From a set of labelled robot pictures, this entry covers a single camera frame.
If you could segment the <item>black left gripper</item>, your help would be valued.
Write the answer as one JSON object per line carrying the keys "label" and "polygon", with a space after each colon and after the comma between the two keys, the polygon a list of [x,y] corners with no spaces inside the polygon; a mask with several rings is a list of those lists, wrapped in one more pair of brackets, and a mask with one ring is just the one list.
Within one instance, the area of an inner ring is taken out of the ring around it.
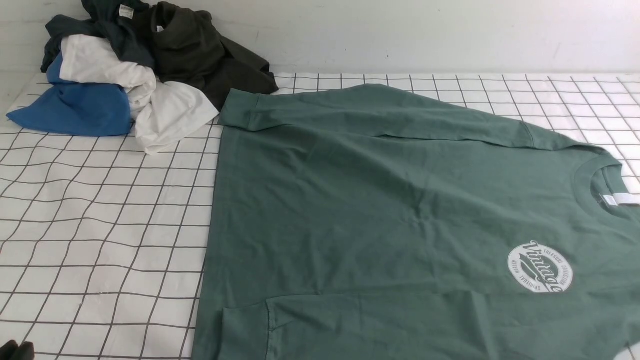
{"label": "black left gripper", "polygon": [[25,341],[18,344],[16,341],[8,341],[0,347],[0,360],[34,360],[34,344]]}

